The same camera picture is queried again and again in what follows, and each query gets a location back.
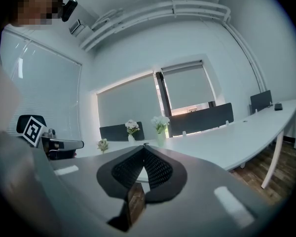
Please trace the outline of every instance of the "potted flower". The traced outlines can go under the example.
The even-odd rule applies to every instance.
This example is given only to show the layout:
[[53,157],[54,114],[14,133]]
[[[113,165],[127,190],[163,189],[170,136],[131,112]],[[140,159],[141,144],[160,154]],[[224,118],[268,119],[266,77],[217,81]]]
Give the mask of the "potted flower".
[[109,149],[109,143],[107,139],[102,139],[98,142],[98,149],[104,154],[105,150]]
[[132,119],[128,120],[125,123],[125,126],[127,127],[127,133],[128,133],[128,141],[131,145],[134,144],[135,139],[133,137],[133,133],[139,131],[139,126],[137,122],[133,121]]
[[166,134],[164,130],[166,129],[167,125],[170,123],[170,120],[168,117],[159,116],[159,117],[153,117],[153,119],[151,120],[151,123],[157,131],[158,146],[162,147],[166,139]]

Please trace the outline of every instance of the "flower vase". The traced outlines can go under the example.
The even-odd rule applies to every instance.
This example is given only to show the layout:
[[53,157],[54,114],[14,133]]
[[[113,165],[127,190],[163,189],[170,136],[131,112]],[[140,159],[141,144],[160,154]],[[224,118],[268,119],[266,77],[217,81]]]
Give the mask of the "flower vase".
[[133,146],[135,144],[135,139],[134,139],[133,135],[128,134],[128,141],[131,146]]
[[161,133],[157,133],[158,146],[163,147],[165,139],[166,139],[165,131],[162,131]]

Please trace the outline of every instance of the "roller blind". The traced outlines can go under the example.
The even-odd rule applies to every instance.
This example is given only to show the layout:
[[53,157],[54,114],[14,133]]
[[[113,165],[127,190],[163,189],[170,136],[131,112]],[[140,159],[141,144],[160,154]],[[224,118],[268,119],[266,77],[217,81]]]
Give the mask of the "roller blind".
[[202,65],[162,69],[172,109],[214,101]]
[[161,115],[153,75],[140,78],[98,94],[100,126],[141,121],[145,139],[154,139],[156,132],[150,123]]
[[4,71],[12,78],[20,55],[24,52],[24,48],[30,41],[3,31],[1,35],[0,60]]
[[56,130],[58,138],[80,140],[77,110],[80,65],[34,43],[27,46],[22,61],[12,81],[23,101],[7,132],[19,135],[16,124],[20,115],[41,115],[47,127]]

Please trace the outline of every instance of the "gray divider panel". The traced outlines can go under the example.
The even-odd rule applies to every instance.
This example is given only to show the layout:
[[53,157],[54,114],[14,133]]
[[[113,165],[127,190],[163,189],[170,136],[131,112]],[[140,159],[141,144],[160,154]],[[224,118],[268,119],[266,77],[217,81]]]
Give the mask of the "gray divider panel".
[[226,121],[233,122],[231,103],[170,117],[173,136],[182,135],[183,131],[186,133],[205,131],[224,125]]
[[272,103],[272,95],[271,91],[267,90],[257,95],[253,95],[250,97],[251,99],[251,108],[252,114],[256,112],[256,109],[259,111],[268,107],[270,103]]
[[[139,126],[139,131],[133,134],[135,140],[144,140],[143,124],[137,122]],[[125,124],[112,125],[100,127],[100,134],[102,139],[107,139],[108,141],[128,141],[128,133]]]

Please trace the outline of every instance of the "window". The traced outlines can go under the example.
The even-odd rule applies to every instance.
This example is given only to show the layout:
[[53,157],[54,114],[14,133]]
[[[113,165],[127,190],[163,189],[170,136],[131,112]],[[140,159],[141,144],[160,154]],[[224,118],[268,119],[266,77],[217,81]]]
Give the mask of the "window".
[[100,127],[120,125],[133,119],[142,122],[145,139],[155,139],[155,129],[150,120],[161,115],[161,110],[152,72],[97,96]]
[[0,47],[3,69],[23,99],[7,132],[19,136],[21,115],[43,116],[57,138],[80,140],[78,84],[81,65],[29,40],[4,31]]
[[165,116],[171,117],[215,106],[201,61],[163,68],[156,73],[157,92]]

